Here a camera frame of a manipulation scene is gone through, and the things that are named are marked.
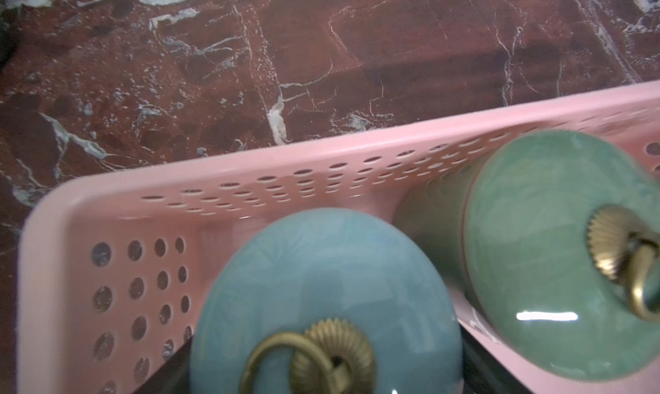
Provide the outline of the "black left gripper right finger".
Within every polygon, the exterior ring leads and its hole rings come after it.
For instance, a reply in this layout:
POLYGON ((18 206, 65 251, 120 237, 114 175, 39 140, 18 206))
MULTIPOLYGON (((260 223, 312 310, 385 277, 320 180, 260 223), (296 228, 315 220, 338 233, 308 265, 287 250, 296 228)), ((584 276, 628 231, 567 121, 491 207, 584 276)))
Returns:
POLYGON ((531 394, 462 325, 463 394, 531 394))

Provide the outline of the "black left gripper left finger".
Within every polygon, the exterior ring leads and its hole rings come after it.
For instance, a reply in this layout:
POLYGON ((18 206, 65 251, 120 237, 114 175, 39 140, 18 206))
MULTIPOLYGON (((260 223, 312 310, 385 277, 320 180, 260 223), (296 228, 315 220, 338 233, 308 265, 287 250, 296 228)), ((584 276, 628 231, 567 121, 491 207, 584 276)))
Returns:
POLYGON ((192 343, 183 344, 134 394, 190 394, 192 343))

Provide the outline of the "pink perforated plastic basket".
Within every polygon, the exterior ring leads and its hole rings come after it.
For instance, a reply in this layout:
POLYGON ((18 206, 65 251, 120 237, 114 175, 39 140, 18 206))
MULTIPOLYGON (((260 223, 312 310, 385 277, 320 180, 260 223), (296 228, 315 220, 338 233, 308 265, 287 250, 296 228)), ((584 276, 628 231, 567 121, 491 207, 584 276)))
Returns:
POLYGON ((216 275, 265 225, 331 206, 390 220, 413 186, 543 129, 599 136, 655 172, 659 85, 69 181, 22 231, 17 390, 135 392, 192 337, 216 275))

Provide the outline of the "dark green tea canister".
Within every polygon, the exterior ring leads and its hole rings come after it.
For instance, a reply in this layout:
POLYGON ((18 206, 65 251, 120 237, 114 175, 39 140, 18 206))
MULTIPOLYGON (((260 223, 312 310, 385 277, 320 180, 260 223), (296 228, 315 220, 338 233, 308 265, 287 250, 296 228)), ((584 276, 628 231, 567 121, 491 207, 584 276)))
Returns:
POLYGON ((420 184, 394 224, 518 354, 614 380, 659 356, 659 182, 576 131, 539 131, 420 184))

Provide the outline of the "blue tea canister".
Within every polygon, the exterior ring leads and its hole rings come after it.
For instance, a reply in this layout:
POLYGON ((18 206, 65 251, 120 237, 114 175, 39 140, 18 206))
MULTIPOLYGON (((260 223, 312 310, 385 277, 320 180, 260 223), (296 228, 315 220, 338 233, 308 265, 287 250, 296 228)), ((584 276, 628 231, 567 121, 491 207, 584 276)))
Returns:
POLYGON ((456 393, 462 338, 443 279, 397 228, 354 210, 289 215, 211 285, 192 342, 194 393, 236 393, 264 339, 316 341, 354 393, 456 393))

